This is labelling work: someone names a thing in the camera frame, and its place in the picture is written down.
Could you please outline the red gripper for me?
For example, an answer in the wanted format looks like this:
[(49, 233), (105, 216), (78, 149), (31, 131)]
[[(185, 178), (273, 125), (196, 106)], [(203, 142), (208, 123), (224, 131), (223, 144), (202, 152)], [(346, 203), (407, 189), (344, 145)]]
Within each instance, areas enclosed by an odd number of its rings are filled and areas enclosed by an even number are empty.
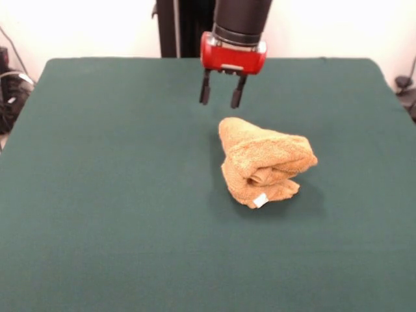
[(246, 84), (245, 75), (257, 75), (262, 70), (266, 57), (267, 43), (264, 41), (260, 41), (255, 47), (234, 46), (217, 40), (211, 32), (204, 32), (201, 36), (200, 59), (205, 69), (199, 102), (206, 105), (209, 101), (211, 70), (237, 72), (244, 75), (239, 75), (231, 98), (231, 107), (239, 108)]

